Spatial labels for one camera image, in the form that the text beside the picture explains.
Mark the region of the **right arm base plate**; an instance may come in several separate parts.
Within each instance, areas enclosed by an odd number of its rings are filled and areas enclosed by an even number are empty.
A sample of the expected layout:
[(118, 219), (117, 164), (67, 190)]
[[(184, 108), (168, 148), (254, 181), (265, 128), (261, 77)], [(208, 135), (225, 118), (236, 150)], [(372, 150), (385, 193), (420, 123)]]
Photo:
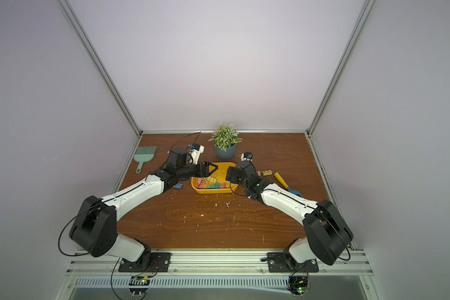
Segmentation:
[(267, 264), (270, 273), (318, 273), (319, 267), (315, 259), (305, 262), (296, 262), (289, 254), (283, 252), (267, 252), (265, 257), (260, 259)]

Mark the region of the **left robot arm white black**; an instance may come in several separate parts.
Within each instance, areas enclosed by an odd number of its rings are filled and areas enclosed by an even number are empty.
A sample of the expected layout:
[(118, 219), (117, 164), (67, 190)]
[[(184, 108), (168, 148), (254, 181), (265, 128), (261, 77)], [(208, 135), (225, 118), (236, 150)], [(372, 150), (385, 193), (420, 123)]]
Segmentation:
[(174, 148), (168, 158), (144, 179), (105, 197), (87, 197), (73, 219), (69, 238), (94, 258), (114, 256), (137, 263), (151, 264), (151, 248), (118, 232), (118, 221), (146, 201), (169, 191), (181, 181), (207, 178), (218, 170), (212, 162), (200, 162), (204, 147)]

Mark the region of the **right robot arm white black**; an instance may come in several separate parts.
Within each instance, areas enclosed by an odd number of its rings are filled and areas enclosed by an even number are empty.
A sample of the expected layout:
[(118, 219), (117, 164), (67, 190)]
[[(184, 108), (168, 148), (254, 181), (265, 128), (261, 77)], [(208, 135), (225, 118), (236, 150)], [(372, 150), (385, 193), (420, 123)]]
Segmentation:
[(317, 259), (326, 265), (342, 260), (342, 253), (353, 240), (353, 233), (337, 207), (328, 200), (305, 199), (258, 176), (251, 161), (229, 167), (226, 180), (243, 188), (250, 200), (275, 208), (302, 224), (306, 237), (293, 241), (284, 255), (291, 268)]

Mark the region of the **yellow plastic storage box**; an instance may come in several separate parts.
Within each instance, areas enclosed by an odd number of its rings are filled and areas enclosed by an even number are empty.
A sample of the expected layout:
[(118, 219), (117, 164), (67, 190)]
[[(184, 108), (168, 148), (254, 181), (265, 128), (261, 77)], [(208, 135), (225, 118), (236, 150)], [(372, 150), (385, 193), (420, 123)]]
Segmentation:
[(237, 190), (237, 184), (231, 184), (226, 179), (227, 171), (229, 167), (235, 167), (233, 162), (214, 162), (217, 166), (217, 170), (209, 177), (204, 178), (191, 178), (192, 188), (199, 194), (221, 194), (221, 193), (233, 193)]

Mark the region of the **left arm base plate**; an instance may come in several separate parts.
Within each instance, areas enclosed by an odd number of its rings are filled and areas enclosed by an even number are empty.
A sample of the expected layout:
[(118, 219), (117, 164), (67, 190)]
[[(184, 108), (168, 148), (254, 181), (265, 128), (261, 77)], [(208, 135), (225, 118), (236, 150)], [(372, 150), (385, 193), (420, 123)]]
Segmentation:
[(167, 273), (171, 262), (171, 252), (145, 252), (137, 261), (122, 259), (119, 273)]

